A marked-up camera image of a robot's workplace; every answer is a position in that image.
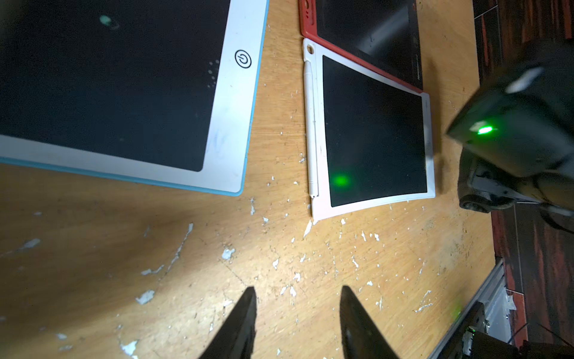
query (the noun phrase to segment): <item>wooden table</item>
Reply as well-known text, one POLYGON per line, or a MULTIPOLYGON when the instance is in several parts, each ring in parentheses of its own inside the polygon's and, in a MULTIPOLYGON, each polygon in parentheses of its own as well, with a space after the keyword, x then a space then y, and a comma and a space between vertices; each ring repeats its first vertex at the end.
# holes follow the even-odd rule
POLYGON ((436 199, 323 220, 303 238, 311 214, 300 163, 302 37, 296 0, 271 0, 242 196, 0 166, 0 357, 125 358, 120 343, 139 340, 140 359, 195 358, 230 312, 224 305, 253 285, 254 358, 278 349, 279 357, 342 358, 347 284, 402 358, 425 358, 494 254, 490 216, 457 205, 460 147, 442 135, 478 87, 471 1, 421 1, 418 20, 436 199), (34 238, 41 242, 17 250, 34 238), (230 260, 225 248, 235 249, 230 260), (149 289, 154 298, 138 304, 149 289))

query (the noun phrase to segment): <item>red writing tablet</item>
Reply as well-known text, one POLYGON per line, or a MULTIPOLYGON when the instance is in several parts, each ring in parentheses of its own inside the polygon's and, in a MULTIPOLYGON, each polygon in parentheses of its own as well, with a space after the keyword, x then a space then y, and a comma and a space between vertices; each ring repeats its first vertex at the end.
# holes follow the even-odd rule
POLYGON ((299 0, 299 8, 303 36, 422 92, 414 0, 299 0))

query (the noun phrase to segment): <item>stylus pen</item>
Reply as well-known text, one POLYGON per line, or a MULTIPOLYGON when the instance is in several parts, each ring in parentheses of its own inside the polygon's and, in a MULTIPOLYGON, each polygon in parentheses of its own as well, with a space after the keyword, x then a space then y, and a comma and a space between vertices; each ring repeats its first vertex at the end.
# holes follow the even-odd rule
POLYGON ((317 183, 317 152, 315 141, 315 106, 313 104, 313 71, 311 63, 305 61, 303 71, 305 86, 305 119, 307 121, 307 169, 309 172, 309 196, 314 198, 319 194, 317 183))

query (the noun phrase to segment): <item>white writing tablet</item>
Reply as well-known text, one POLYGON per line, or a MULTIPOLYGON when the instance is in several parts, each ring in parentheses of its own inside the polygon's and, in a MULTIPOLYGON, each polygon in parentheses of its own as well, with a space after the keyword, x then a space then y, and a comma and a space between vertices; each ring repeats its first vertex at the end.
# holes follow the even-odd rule
POLYGON ((303 51, 313 218, 434 198, 428 94, 311 40, 303 51))
POLYGON ((0 161, 241 193, 267 0, 19 9, 0 37, 0 161))

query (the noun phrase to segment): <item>cable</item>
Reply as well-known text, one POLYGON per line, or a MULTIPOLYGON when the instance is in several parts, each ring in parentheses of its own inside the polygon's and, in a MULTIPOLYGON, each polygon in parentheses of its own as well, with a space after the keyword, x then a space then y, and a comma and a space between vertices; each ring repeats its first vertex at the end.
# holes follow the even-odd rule
POLYGON ((555 335, 556 338, 562 340, 562 342, 563 342, 564 344, 566 344, 566 345, 568 345, 568 346, 574 348, 574 346, 573 346, 572 344, 570 344, 570 343, 567 342, 566 340, 562 339, 562 337, 559 336, 558 334, 554 333, 553 331, 551 331, 550 329, 546 328, 546 327, 543 326, 542 324, 538 324, 538 325, 539 325, 540 327, 542 327, 543 329, 545 329, 545 330, 546 330, 547 332, 549 332, 550 334, 555 335))
MULTIPOLYGON (((537 322, 532 322, 534 324, 536 324, 537 326, 539 326, 540 328, 546 330, 547 332, 549 332, 550 334, 554 335, 556 338, 560 339, 564 344, 568 345, 571 348, 574 348, 574 346, 572 344, 570 344, 569 342, 567 342, 566 340, 564 340, 561 336, 559 336, 558 334, 554 333, 553 331, 551 331, 550 329, 546 328, 545 326, 543 326, 540 323, 537 322)), ((520 331, 522 329, 524 329, 529 323, 524 324, 523 326, 521 326, 520 328, 518 328, 517 331, 514 332, 514 334, 512 335, 512 337, 510 337, 510 339, 506 342, 507 344, 510 344, 510 342, 512 341, 512 339, 514 339, 514 337, 516 337, 516 335, 518 333, 520 333, 520 331)))
POLYGON ((522 329, 524 329, 526 326, 528 325, 528 323, 524 324, 523 326, 521 326, 520 328, 518 328, 517 331, 514 332, 514 334, 512 335, 512 337, 510 337, 510 339, 508 339, 508 341, 506 342, 507 344, 510 344, 510 342, 512 341, 512 339, 514 339, 514 337, 516 337, 516 334, 520 333, 520 331, 522 329))

